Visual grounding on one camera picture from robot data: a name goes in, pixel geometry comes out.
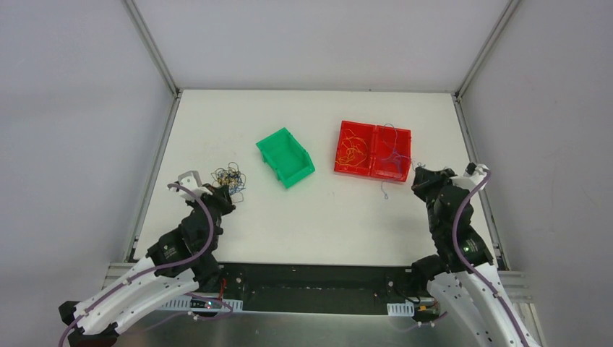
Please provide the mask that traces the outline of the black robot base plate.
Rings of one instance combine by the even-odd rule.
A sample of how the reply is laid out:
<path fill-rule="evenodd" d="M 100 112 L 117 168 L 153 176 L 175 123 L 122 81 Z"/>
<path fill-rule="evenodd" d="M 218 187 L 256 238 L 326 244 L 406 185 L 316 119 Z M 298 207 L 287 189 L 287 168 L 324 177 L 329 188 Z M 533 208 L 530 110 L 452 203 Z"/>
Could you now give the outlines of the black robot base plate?
<path fill-rule="evenodd" d="M 442 312 L 411 267 L 226 262 L 198 291 L 245 312 L 392 314 L 415 309 L 420 320 Z"/>

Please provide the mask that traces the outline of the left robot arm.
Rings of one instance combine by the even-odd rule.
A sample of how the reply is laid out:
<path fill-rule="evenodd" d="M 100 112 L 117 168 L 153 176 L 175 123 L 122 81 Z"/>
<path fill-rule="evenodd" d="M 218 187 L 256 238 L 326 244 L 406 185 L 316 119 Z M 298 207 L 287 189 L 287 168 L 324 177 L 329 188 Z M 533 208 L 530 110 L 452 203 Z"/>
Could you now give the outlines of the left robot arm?
<path fill-rule="evenodd" d="M 235 210 L 226 185 L 181 192 L 192 211 L 177 227 L 163 234 L 119 279 L 84 301 L 59 306 L 66 325 L 59 346 L 112 346 L 131 326 L 178 296 L 195 292 L 223 297 L 222 271 L 213 251 L 223 234 L 222 217 Z"/>

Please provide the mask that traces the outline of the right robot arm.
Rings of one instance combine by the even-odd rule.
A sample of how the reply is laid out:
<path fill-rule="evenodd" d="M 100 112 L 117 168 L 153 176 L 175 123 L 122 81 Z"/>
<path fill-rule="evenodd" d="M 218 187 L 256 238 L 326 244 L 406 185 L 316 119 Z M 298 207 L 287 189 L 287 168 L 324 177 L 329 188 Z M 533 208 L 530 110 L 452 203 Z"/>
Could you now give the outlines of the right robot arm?
<path fill-rule="evenodd" d="M 412 264 L 411 289 L 432 295 L 471 346 L 538 346 L 512 306 L 494 257 L 473 228 L 471 199 L 489 183 L 484 164 L 469 163 L 463 175 L 445 168 L 415 170 L 413 193 L 425 203 L 436 254 Z"/>

